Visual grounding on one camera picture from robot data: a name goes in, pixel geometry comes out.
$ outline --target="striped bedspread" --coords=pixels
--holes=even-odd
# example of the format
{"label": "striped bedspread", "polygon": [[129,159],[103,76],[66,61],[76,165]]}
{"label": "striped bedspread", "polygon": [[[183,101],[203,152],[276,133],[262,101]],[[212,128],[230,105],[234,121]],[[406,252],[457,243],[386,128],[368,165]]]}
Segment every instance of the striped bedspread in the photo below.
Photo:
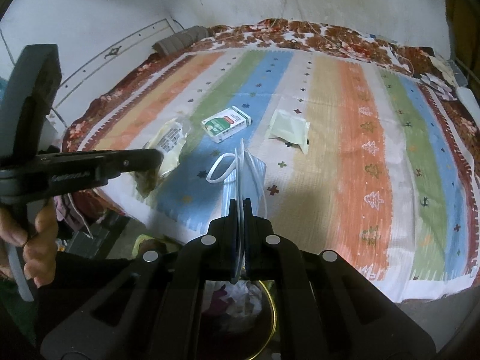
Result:
{"label": "striped bedspread", "polygon": [[[200,121],[231,105],[252,125],[220,144]],[[310,122],[309,151],[265,139],[275,109]],[[181,242],[221,212],[206,174],[244,138],[267,165],[275,233],[336,250],[390,299],[435,299],[477,274],[480,199],[473,159],[435,93],[418,80],[322,52],[226,48],[188,52],[90,129],[79,150],[141,148],[178,114],[193,126],[179,167],[144,201],[130,175],[103,188],[152,234]]]}

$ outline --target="ear loop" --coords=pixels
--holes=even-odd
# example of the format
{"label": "ear loop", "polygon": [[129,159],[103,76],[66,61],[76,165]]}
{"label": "ear loop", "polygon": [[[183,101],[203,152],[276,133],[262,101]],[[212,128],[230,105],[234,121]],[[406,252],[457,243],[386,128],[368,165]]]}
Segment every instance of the ear loop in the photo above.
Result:
{"label": "ear loop", "polygon": [[[262,196],[261,196],[261,199],[263,199],[263,216],[262,216],[262,218],[267,219],[267,214],[268,214],[267,199],[266,199],[266,196],[265,196],[265,191],[263,189],[263,183],[260,180],[260,175],[258,173],[257,167],[256,167],[255,162],[254,162],[254,158],[253,158],[252,154],[250,153],[250,150],[245,148],[244,152],[247,153],[248,159],[251,163],[251,167],[253,169],[253,177],[255,178],[255,181],[257,182],[257,185],[259,185],[260,189],[262,190]],[[235,154],[225,153],[225,154],[222,154],[220,157],[217,158],[217,161],[215,161],[215,163],[213,164],[213,166],[210,169],[210,171],[208,172],[208,175],[207,175],[207,178],[206,178],[206,180],[210,184],[222,183],[229,176],[229,174],[233,172],[233,170],[235,169],[235,166],[236,166],[236,161],[235,160],[232,161],[229,168],[225,171],[224,174],[222,174],[219,178],[216,178],[216,179],[212,180],[212,175],[215,172],[215,169],[217,169],[218,165],[222,162],[222,160],[224,158],[229,158],[229,157],[235,158]]]}
{"label": "ear loop", "polygon": [[212,168],[210,169],[210,171],[208,172],[208,175],[207,175],[207,181],[208,181],[210,184],[221,183],[221,182],[224,181],[224,180],[229,176],[229,174],[232,173],[233,170],[235,169],[235,160],[233,160],[232,163],[230,164],[229,168],[225,171],[224,174],[222,174],[219,178],[216,178],[215,180],[212,180],[213,172],[215,171],[215,169],[217,169],[218,165],[222,162],[222,159],[227,158],[227,157],[233,157],[233,158],[235,158],[235,154],[233,154],[233,153],[225,153],[225,154],[222,154],[220,157],[218,157],[217,161],[215,161],[215,163],[213,164]]}

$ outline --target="gold rim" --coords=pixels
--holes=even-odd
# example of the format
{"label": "gold rim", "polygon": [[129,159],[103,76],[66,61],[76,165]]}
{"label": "gold rim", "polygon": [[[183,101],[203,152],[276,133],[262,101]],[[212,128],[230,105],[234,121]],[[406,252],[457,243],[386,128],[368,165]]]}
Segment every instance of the gold rim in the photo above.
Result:
{"label": "gold rim", "polygon": [[263,288],[264,292],[266,293],[268,298],[268,303],[270,304],[270,309],[272,310],[272,331],[270,332],[270,336],[268,337],[265,344],[263,344],[263,346],[260,348],[260,350],[257,353],[255,353],[252,357],[249,357],[247,360],[254,360],[265,349],[265,347],[268,345],[273,335],[275,334],[275,330],[277,329],[277,308],[275,307],[275,302],[273,301],[272,294],[270,293],[270,291],[268,290],[264,282],[259,280],[257,281],[257,283],[260,284],[260,286]]}

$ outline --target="bed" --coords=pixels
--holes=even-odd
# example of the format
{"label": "bed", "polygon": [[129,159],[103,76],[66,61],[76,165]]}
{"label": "bed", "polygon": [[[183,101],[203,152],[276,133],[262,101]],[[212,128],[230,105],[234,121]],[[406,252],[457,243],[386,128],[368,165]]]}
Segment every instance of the bed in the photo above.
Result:
{"label": "bed", "polygon": [[[63,151],[122,150],[143,147],[172,117],[191,122],[154,199],[129,174],[96,199],[186,243],[221,215],[222,186],[207,172],[244,138],[266,163],[275,233],[300,249],[338,251],[395,302],[478,283],[480,132],[431,49],[284,19],[211,31],[150,55],[67,130]],[[252,125],[214,143],[200,121],[231,105]],[[307,155],[265,138],[275,109],[310,123]]]}

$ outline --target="cross pattern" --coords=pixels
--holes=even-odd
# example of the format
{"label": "cross pattern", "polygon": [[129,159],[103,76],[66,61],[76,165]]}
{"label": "cross pattern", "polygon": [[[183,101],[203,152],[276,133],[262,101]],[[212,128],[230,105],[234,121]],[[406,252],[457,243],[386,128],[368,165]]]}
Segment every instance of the cross pattern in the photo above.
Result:
{"label": "cross pattern", "polygon": [[267,188],[267,191],[270,191],[270,195],[271,196],[274,196],[275,193],[279,193],[280,191],[277,189],[277,186],[274,184],[273,186],[271,187],[268,187]]}

